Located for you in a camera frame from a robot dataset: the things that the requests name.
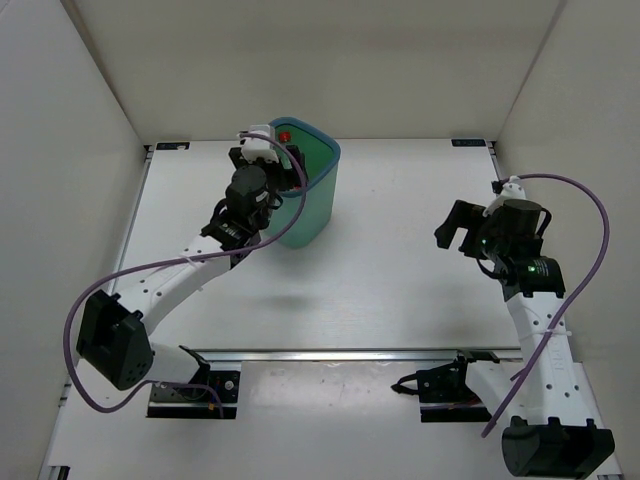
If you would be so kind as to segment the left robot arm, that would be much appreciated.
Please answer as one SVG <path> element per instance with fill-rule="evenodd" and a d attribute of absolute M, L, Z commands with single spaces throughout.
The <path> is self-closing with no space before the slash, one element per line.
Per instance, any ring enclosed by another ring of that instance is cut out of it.
<path fill-rule="evenodd" d="M 206 395 L 210 377 L 204 361 L 188 348 L 157 344 L 150 336 L 209 281 L 265 247 L 261 234 L 283 205 L 284 193 L 303 192 L 307 185 L 294 146 L 249 135 L 229 157 L 235 171 L 223 198 L 178 257 L 127 269 L 147 275 L 119 292 L 89 287 L 69 313 L 81 323 L 76 336 L 64 334 L 65 354 L 77 353 L 120 391 L 156 381 L 174 384 L 188 400 Z"/>

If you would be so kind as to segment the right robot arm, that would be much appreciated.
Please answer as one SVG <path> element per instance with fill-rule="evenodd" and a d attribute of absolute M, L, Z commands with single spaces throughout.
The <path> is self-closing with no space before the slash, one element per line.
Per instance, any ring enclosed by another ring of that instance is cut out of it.
<path fill-rule="evenodd" d="M 501 430 L 501 451 L 515 477 L 586 479 L 614 452 L 610 430 L 598 426 L 584 400 L 569 332 L 568 304 L 559 263 L 542 253 L 550 213 L 541 205 L 510 199 L 492 212 L 462 200 L 435 231 L 450 247 L 465 230 L 460 251 L 500 283 L 514 323 L 523 367 L 515 374 L 490 360 L 453 370 L 449 387 L 460 399 L 480 398 L 491 417 L 481 435 Z"/>

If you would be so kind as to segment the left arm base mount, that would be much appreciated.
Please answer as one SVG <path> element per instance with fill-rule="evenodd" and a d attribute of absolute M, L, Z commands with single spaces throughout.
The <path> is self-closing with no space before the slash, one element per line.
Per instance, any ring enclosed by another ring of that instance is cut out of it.
<path fill-rule="evenodd" d="M 152 386 L 147 406 L 150 419 L 234 420 L 239 400 L 241 365 L 215 362 L 186 349 L 198 371 L 185 386 Z"/>

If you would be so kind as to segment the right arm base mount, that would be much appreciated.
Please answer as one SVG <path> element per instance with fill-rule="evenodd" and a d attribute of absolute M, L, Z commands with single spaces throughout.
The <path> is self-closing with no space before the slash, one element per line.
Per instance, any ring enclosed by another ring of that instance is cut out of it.
<path fill-rule="evenodd" d="M 491 414 L 465 383 L 468 367 L 477 362 L 499 364 L 500 360 L 491 351 L 460 350 L 451 363 L 403 376 L 391 390 L 418 397 L 422 423 L 487 422 Z"/>

